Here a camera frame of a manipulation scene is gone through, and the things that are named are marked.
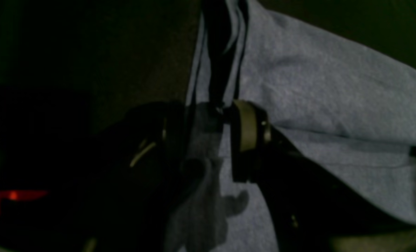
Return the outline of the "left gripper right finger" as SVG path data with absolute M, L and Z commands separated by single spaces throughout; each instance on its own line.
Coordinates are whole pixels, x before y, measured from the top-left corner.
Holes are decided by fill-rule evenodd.
M 416 225 L 379 210 L 304 156 L 252 102 L 229 109 L 232 177 L 256 184 L 281 252 L 416 252 Z

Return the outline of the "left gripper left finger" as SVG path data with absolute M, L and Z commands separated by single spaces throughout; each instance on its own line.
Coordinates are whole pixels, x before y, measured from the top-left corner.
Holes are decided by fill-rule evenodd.
M 3 252 L 163 252 L 171 215 L 204 176 L 184 161 L 186 108 L 178 102 L 135 107 L 74 150 L 49 194 L 2 201 Z

